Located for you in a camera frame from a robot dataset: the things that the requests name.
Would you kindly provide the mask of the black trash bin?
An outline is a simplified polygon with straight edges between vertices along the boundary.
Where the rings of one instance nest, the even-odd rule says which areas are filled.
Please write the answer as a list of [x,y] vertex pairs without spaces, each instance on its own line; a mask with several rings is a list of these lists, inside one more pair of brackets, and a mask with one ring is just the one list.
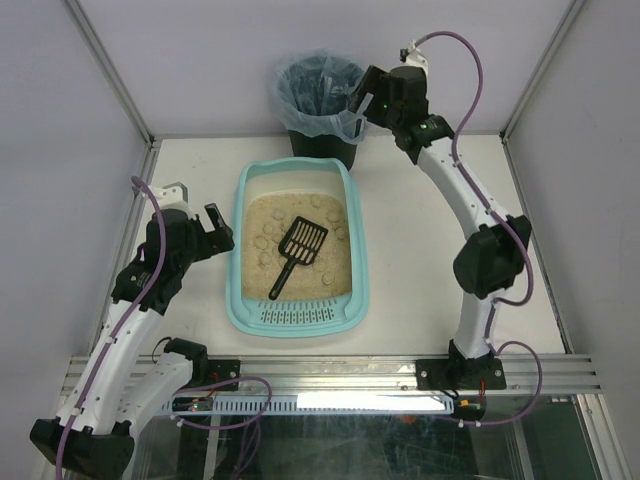
[[341,161],[346,169],[352,168],[358,144],[349,145],[331,135],[309,138],[297,132],[287,131],[296,156],[334,158]]

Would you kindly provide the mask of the black slotted litter scoop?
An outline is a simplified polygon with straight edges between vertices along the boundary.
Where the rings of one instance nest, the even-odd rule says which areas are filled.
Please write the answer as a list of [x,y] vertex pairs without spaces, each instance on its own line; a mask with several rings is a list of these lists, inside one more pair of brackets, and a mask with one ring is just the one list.
[[306,218],[297,216],[279,243],[278,252],[286,259],[268,298],[277,300],[296,266],[310,266],[328,236],[328,229]]

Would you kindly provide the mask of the teal plastic litter box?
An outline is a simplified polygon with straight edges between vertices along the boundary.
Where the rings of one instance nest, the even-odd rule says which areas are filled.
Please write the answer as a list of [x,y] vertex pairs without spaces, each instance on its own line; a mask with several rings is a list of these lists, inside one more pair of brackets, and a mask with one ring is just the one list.
[[345,332],[369,307],[360,197],[335,159],[246,166],[235,193],[226,304],[240,331],[272,338]]

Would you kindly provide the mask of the translucent blue bin liner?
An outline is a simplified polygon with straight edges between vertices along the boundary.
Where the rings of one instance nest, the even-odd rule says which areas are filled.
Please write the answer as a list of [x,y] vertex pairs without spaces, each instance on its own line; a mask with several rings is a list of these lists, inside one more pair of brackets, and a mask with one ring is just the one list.
[[269,77],[271,112],[289,131],[357,145],[368,125],[349,105],[364,74],[358,63],[326,49],[289,54]]

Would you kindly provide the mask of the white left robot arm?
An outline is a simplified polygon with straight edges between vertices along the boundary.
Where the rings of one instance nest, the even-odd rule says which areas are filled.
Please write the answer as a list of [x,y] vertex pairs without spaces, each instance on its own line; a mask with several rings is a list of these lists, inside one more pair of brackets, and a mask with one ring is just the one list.
[[47,461],[91,479],[119,479],[146,424],[183,387],[209,380],[204,345],[170,340],[156,365],[125,388],[141,348],[163,319],[196,262],[233,250],[233,231],[216,204],[205,211],[206,231],[184,207],[163,207],[145,240],[118,274],[98,342],[67,402],[52,419],[35,421],[30,440]]

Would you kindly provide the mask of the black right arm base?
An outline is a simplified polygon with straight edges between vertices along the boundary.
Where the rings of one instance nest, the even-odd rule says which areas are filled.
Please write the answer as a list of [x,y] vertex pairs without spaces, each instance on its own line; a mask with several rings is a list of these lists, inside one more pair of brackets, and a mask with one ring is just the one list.
[[415,361],[417,388],[422,391],[441,390],[505,390],[506,377],[502,363],[495,357],[473,360],[451,358],[418,359]]

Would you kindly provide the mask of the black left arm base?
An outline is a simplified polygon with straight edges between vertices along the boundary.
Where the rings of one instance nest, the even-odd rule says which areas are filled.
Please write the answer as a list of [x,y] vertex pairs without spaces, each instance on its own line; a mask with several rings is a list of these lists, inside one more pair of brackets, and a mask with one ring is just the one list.
[[240,370],[241,361],[239,359],[209,359],[207,366],[201,368],[188,386],[212,393],[218,391],[235,392],[238,390],[238,384],[231,383],[231,380],[240,377]]

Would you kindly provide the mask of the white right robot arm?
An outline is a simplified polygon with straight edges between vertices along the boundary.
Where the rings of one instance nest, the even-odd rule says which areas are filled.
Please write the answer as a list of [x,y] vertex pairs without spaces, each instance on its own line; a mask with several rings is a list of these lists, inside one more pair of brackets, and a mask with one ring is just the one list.
[[438,188],[462,229],[465,243],[453,261],[463,291],[458,329],[449,354],[464,360],[492,355],[489,337],[499,303],[529,271],[531,224],[491,199],[471,169],[453,155],[454,131],[430,113],[427,75],[417,66],[386,72],[369,66],[352,94],[350,111],[389,130],[403,151]]

